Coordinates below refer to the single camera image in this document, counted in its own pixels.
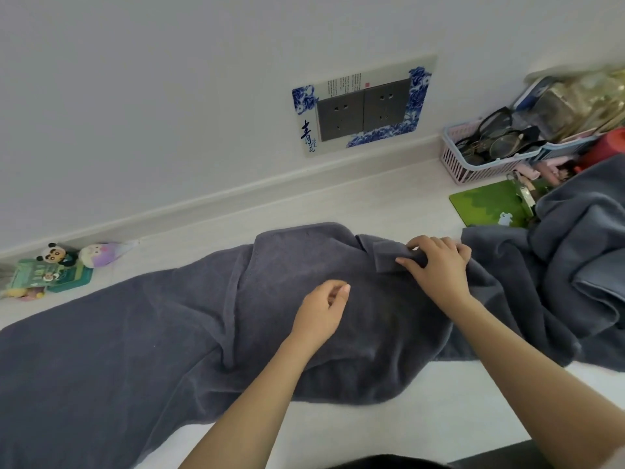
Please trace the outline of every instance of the wall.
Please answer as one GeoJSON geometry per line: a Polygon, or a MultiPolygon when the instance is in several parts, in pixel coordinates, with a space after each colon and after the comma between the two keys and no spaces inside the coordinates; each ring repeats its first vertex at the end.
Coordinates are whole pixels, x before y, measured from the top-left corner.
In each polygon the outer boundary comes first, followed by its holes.
{"type": "Polygon", "coordinates": [[[435,52],[412,135],[436,133],[529,71],[625,57],[624,4],[0,0],[0,249],[359,154],[303,156],[309,80],[435,52]]]}

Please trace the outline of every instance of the person's left hand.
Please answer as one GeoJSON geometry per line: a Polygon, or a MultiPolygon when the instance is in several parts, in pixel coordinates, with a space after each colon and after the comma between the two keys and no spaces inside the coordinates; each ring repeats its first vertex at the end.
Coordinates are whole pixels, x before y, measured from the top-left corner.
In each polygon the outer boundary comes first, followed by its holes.
{"type": "Polygon", "coordinates": [[[338,328],[349,299],[349,285],[330,279],[303,300],[289,336],[312,356],[338,328]]]}

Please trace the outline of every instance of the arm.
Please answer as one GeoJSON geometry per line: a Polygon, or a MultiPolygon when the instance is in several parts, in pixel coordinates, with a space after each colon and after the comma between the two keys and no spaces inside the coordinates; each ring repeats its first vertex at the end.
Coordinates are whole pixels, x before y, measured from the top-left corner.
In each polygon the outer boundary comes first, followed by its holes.
{"type": "Polygon", "coordinates": [[[471,249],[421,236],[428,264],[398,258],[462,331],[545,457],[558,468],[596,469],[625,446],[625,412],[527,344],[469,293],[471,249]]]}
{"type": "Polygon", "coordinates": [[[339,325],[349,285],[315,288],[295,316],[293,331],[267,367],[193,448],[180,469],[262,469],[270,457],[295,386],[310,358],[339,325]]]}

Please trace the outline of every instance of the forearm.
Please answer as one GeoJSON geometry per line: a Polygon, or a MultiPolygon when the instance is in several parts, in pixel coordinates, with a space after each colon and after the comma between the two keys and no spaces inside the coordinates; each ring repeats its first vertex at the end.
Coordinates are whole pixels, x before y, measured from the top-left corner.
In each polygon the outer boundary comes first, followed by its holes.
{"type": "Polygon", "coordinates": [[[286,339],[267,367],[213,425],[180,469],[262,469],[311,356],[286,339]]]}
{"type": "Polygon", "coordinates": [[[474,299],[445,312],[543,454],[559,468],[595,469],[625,446],[625,413],[530,346],[474,299]]]}

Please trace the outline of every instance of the panda head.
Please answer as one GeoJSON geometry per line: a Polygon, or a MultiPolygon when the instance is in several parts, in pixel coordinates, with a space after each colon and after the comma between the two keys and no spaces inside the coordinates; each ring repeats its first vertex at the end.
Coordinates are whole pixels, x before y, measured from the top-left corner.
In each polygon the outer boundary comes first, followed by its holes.
{"type": "Polygon", "coordinates": [[[37,257],[38,261],[45,261],[46,263],[58,263],[67,255],[64,248],[59,247],[55,243],[49,243],[48,248],[41,252],[41,255],[37,257]]]}

